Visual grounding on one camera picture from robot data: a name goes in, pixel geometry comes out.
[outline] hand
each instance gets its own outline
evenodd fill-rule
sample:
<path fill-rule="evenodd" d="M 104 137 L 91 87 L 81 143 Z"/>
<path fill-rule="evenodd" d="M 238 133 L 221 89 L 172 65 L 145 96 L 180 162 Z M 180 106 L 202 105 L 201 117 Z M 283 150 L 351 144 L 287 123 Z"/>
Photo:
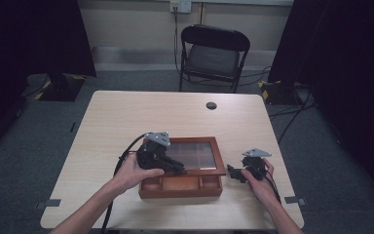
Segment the hand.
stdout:
<path fill-rule="evenodd" d="M 110 182 L 117 188 L 118 196 L 138 185 L 147 177 L 161 176 L 163 174 L 164 170 L 162 169 L 141 169 L 136 161 L 136 153 L 130 153 Z"/>
<path fill-rule="evenodd" d="M 272 164 L 270 164 L 270 162 L 266 158 L 264 158 L 263 161 L 265 162 L 268 171 L 266 177 L 269 180 L 273 180 L 272 175 L 275 168 Z M 269 204 L 278 201 L 276 199 L 276 195 L 272 188 L 272 185 L 265 178 L 263 178 L 262 180 L 257 180 L 256 178 L 254 178 L 251 172 L 249 172 L 246 169 L 242 169 L 242 174 L 247 179 L 247 184 L 251 191 L 254 193 L 256 198 L 262 203 L 262 205 L 265 206 L 265 208 L 269 206 Z"/>

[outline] wooden table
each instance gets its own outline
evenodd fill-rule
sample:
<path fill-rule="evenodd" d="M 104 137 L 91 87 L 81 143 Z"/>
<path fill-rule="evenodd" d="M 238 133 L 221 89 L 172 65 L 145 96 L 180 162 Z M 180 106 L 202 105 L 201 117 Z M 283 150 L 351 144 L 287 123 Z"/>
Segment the wooden table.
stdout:
<path fill-rule="evenodd" d="M 209 110 L 206 104 L 215 102 Z M 170 137 L 216 137 L 224 164 L 241 168 L 242 153 L 259 148 L 271 153 L 281 201 L 302 227 L 294 191 L 260 96 L 236 94 L 99 91 L 93 94 L 47 207 L 44 228 L 54 228 L 84 204 L 114 172 L 118 157 L 140 135 L 169 132 Z M 220 197 L 143 199 L 138 187 L 114 201 L 108 228 L 144 230 L 275 229 L 269 215 L 247 188 L 222 177 Z M 95 223 L 100 227 L 105 213 Z"/>

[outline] chair backrest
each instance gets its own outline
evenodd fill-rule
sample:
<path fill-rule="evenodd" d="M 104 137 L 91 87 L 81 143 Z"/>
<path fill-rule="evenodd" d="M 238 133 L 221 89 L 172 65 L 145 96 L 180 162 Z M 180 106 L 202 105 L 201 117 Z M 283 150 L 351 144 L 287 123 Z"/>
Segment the chair backrest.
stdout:
<path fill-rule="evenodd" d="M 193 24 L 181 32 L 181 41 L 194 45 L 247 52 L 250 48 L 248 38 L 236 30 Z"/>

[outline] wall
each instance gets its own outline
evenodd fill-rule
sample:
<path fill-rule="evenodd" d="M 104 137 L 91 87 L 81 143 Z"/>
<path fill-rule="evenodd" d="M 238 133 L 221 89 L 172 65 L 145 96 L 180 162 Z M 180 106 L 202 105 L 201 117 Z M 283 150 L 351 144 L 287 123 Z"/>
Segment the wall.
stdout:
<path fill-rule="evenodd" d="M 81 0 L 79 4 L 92 47 L 172 53 L 175 20 L 169 11 L 168 1 Z M 280 42 L 289 12 L 288 4 L 267 6 L 193 2 L 191 14 L 178 14 L 178 35 L 185 26 L 200 21 L 236 29 L 250 40 L 248 59 L 260 60 L 262 55 L 268 57 L 265 63 L 269 63 Z"/>

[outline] black chair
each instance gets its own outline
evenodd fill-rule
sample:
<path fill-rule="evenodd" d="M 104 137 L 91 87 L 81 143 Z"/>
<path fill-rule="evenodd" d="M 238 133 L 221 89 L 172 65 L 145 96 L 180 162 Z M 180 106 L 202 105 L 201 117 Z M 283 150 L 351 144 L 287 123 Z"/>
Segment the black chair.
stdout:
<path fill-rule="evenodd" d="M 184 74 L 232 83 L 236 92 L 244 60 L 250 48 L 248 38 L 236 30 L 194 24 L 181 32 L 182 55 L 180 84 Z"/>

